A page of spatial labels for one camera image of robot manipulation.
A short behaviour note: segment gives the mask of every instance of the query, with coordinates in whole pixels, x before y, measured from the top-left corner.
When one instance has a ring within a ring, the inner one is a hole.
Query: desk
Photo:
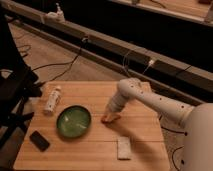
[[[189,14],[202,18],[205,18],[210,7],[209,4],[201,4],[198,2],[198,0],[155,0],[155,1],[165,5],[165,7],[170,11],[180,12],[183,14]],[[144,5],[151,5],[161,8],[159,4],[153,3],[150,0],[140,0],[140,3]]]
[[[56,85],[62,87],[62,98],[52,117],[42,114],[49,93]],[[143,90],[150,91],[149,83]],[[50,82],[44,87],[35,116],[14,164],[15,170],[91,170],[91,171],[169,171],[157,114],[133,100],[121,112],[122,118],[108,126],[100,122],[105,105],[116,91],[116,82]],[[56,131],[59,113],[71,105],[83,105],[92,115],[89,131],[81,138],[64,140]],[[51,143],[40,152],[29,140],[38,130]],[[132,159],[117,160],[117,137],[131,138]]]

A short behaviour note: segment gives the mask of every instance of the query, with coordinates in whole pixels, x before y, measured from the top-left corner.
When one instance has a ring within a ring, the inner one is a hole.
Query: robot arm
[[[107,104],[103,122],[111,122],[129,99],[137,99],[185,129],[181,171],[213,170],[213,103],[197,107],[155,93],[144,92],[136,78],[119,81]]]
[[[189,104],[156,93],[142,91],[141,82],[137,78],[121,80],[117,85],[117,90],[107,105],[108,110],[112,113],[120,112],[129,99],[137,99],[184,127],[189,113],[194,109],[194,106]]]

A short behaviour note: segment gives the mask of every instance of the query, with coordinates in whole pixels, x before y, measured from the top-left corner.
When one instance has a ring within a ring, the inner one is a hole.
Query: black smartphone
[[[45,151],[50,146],[50,143],[38,131],[30,135],[30,140],[40,151]]]

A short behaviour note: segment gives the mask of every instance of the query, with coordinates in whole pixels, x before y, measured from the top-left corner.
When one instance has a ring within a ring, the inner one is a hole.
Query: white sponge
[[[118,159],[131,159],[131,144],[129,137],[118,137]]]

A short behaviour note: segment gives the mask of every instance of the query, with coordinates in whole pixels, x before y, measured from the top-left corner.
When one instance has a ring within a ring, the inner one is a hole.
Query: floor
[[[24,58],[26,63],[31,66],[31,68],[36,68],[41,65],[49,63],[60,63],[67,62],[74,58],[75,53],[64,49],[61,46],[58,46],[52,42],[49,42],[45,39],[28,32],[27,30],[22,29],[15,25],[10,25],[12,30],[13,37],[15,38],[16,44],[18,47],[23,45],[30,45],[31,49],[28,51],[28,56]],[[19,48],[19,50],[27,50],[27,46]],[[46,67],[40,70],[37,70],[40,81],[48,81],[54,78],[56,75],[62,73],[67,69],[68,66],[54,66]],[[83,81],[101,81],[101,80],[120,80],[125,78],[124,75],[116,73],[102,65],[99,65],[93,61],[86,59],[85,57],[79,56],[79,58],[74,63],[73,67],[66,74],[58,78],[57,80],[83,80]],[[35,106],[36,99],[31,99],[25,107],[25,112],[33,111]],[[161,119],[161,124],[170,129],[180,130],[180,128],[166,118]],[[172,152],[182,146],[183,135],[175,134],[162,130],[165,137],[165,145],[168,151],[168,156],[171,163],[171,171],[175,171],[174,165],[172,163]],[[7,144],[2,150],[0,150],[0,166],[6,168],[12,168],[15,161],[16,155],[19,151],[20,144],[24,138],[23,133],[17,129]],[[179,168],[181,160],[182,150],[178,150],[175,155],[175,163]]]

